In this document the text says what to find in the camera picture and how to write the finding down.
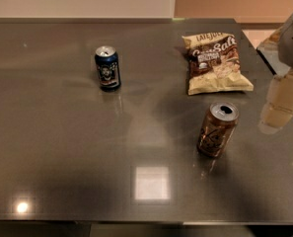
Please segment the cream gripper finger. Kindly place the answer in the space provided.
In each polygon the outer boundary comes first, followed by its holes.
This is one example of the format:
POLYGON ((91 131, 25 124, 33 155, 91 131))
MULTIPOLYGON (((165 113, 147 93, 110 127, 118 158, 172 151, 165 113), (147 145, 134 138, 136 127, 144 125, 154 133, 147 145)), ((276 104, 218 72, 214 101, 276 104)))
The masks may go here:
POLYGON ((266 103, 258 127, 264 134, 274 134, 293 118, 293 68, 275 75, 270 82, 266 103))

